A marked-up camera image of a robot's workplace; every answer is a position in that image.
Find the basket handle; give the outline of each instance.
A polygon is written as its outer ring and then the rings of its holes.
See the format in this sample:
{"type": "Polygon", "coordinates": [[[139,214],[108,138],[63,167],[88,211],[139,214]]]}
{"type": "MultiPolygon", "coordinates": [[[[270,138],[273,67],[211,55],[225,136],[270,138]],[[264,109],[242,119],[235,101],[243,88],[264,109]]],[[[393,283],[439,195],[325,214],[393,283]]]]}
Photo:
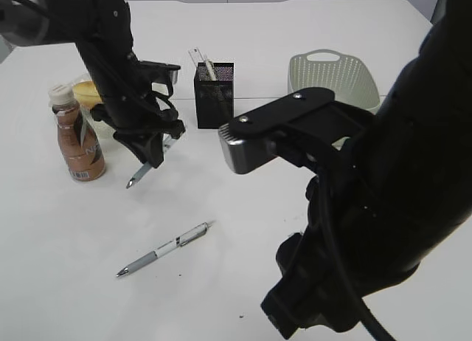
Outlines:
{"type": "Polygon", "coordinates": [[[307,61],[315,63],[315,62],[318,62],[318,61],[312,61],[309,57],[312,56],[312,55],[319,55],[319,54],[322,54],[322,53],[325,53],[325,54],[328,54],[328,55],[338,56],[338,59],[336,59],[335,61],[323,61],[323,62],[333,62],[333,63],[335,63],[335,62],[339,62],[343,57],[345,57],[345,55],[343,55],[342,53],[339,53],[337,51],[333,51],[332,49],[317,49],[316,51],[305,53],[302,56],[305,56],[307,58],[307,61]]]}

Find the black mesh pen holder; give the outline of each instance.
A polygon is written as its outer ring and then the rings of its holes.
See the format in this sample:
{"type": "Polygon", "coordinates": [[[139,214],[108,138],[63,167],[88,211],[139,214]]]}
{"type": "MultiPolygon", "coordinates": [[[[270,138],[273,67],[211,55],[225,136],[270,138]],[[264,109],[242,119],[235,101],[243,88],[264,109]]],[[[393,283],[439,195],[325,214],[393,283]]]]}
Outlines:
{"type": "Polygon", "coordinates": [[[198,128],[217,129],[234,117],[233,63],[214,63],[217,80],[211,80],[205,63],[199,63],[193,81],[198,128]]]}

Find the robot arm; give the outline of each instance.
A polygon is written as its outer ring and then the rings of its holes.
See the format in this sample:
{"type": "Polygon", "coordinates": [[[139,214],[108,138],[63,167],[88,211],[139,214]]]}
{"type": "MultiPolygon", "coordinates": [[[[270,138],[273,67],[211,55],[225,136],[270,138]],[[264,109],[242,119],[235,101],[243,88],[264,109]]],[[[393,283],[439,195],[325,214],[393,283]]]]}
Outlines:
{"type": "Polygon", "coordinates": [[[178,139],[185,132],[168,100],[180,66],[138,61],[124,0],[29,1],[52,18],[0,0],[0,33],[19,46],[74,42],[103,100],[93,118],[114,128],[114,138],[140,162],[157,168],[164,160],[163,134],[178,139]],[[168,95],[153,92],[152,83],[165,84],[168,95]],[[169,108],[161,110],[156,97],[169,108]]]}
{"type": "Polygon", "coordinates": [[[318,174],[307,189],[306,231],[279,248],[282,279],[262,303],[286,339],[298,328],[343,332],[361,320],[336,273],[327,212],[358,296],[403,282],[472,213],[471,7],[448,0],[375,116],[312,88],[220,129],[236,173],[280,156],[318,174]]]}

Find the white pen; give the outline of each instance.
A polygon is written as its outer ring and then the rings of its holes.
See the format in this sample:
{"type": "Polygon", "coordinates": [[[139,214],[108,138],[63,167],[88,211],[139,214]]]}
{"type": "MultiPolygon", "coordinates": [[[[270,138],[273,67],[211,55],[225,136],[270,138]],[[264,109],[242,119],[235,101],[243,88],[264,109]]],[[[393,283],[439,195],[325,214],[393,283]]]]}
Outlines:
{"type": "Polygon", "coordinates": [[[213,69],[213,64],[212,64],[212,62],[209,61],[207,55],[205,55],[204,60],[205,60],[206,70],[208,70],[209,78],[210,78],[212,81],[216,81],[217,78],[216,78],[215,70],[213,69]]]}
{"type": "Polygon", "coordinates": [[[158,258],[163,257],[164,255],[177,249],[178,247],[184,247],[188,243],[200,238],[201,236],[204,236],[211,226],[212,226],[211,222],[209,223],[205,222],[203,224],[196,226],[192,230],[185,232],[184,234],[178,236],[174,240],[169,241],[168,243],[162,245],[158,249],[151,251],[148,254],[144,255],[142,258],[130,263],[124,269],[122,269],[121,271],[117,273],[117,277],[129,275],[130,273],[133,273],[137,271],[138,269],[141,269],[142,267],[150,264],[151,262],[154,262],[158,258]]]}

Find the white basket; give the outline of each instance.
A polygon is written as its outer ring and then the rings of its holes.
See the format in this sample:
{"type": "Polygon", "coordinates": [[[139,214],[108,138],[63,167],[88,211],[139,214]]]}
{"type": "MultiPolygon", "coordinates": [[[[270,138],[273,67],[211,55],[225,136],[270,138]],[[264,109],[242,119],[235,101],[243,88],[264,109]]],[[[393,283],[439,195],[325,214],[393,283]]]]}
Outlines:
{"type": "Polygon", "coordinates": [[[375,113],[381,104],[377,86],[368,68],[351,55],[319,49],[290,59],[288,92],[310,87],[333,90],[336,100],[375,113]],[[329,55],[334,61],[312,61],[313,56],[329,55]]]}

